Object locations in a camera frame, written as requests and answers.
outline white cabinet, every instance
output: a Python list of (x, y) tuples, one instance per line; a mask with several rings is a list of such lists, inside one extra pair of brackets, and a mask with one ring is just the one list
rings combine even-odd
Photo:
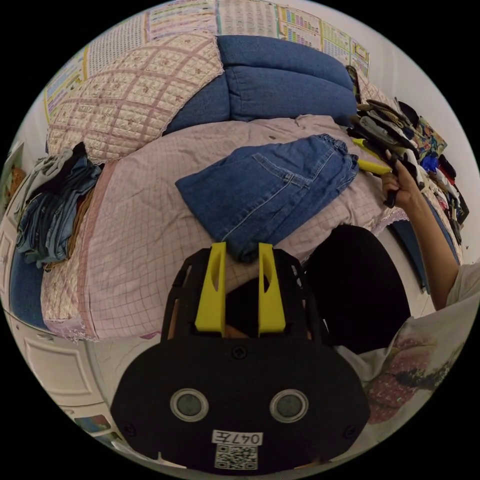
[(0, 299), (4, 310), (10, 310), (10, 270), (17, 243), (17, 226), (9, 215), (0, 224)]
[(10, 316), (13, 337), (28, 366), (51, 398), (67, 407), (104, 401), (85, 344), (31, 328)]

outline pink checkered bedsheet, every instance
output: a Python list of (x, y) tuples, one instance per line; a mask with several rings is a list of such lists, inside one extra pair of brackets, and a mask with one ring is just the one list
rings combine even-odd
[[(101, 341), (161, 332), (178, 270), (188, 256), (214, 241), (185, 205), (176, 180), (242, 146), (286, 143), (322, 133), (343, 140), (360, 158), (376, 162), (330, 117), (304, 115), (198, 125), (106, 164), (84, 219), (76, 305), (68, 314), (69, 337)], [(360, 172), (338, 198), (276, 247), (303, 261), (340, 224), (378, 234), (402, 218), (400, 210), (383, 205), (381, 181)], [(228, 257), (226, 271), (227, 291), (231, 291), (257, 276), (258, 264)], [(56, 331), (65, 336), (61, 319), (55, 320)]]

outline screw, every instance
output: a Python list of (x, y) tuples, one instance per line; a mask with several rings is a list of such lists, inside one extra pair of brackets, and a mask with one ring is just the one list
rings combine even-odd
[(343, 432), (343, 436), (346, 439), (351, 439), (357, 433), (357, 427), (355, 425), (349, 425)]
[(234, 359), (243, 360), (247, 356), (247, 349), (244, 346), (234, 346), (231, 350), (231, 355)]
[(137, 430), (135, 429), (135, 427), (130, 422), (127, 422), (127, 423), (123, 424), (123, 430), (125, 431), (125, 433), (129, 437), (136, 437), (137, 436)]

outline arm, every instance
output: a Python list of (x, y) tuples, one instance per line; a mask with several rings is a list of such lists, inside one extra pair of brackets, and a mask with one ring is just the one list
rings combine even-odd
[(441, 310), (446, 306), (459, 266), (422, 194), (405, 213), (420, 247), (433, 306), (436, 310)]
[(383, 193), (398, 190), (396, 205), (403, 208), (410, 220), (420, 247), (431, 299), (436, 310), (445, 308), (459, 266), (417, 184), (400, 163), (395, 165), (398, 176), (388, 173), (383, 176)]

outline white t-shirt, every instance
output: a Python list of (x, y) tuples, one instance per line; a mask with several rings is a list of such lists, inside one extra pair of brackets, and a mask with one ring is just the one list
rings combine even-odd
[(386, 349), (356, 355), (336, 350), (363, 382), (371, 416), (346, 459), (379, 444), (404, 425), (430, 398), (461, 352), (480, 304), (480, 263), (462, 265), (446, 307), (410, 317)]

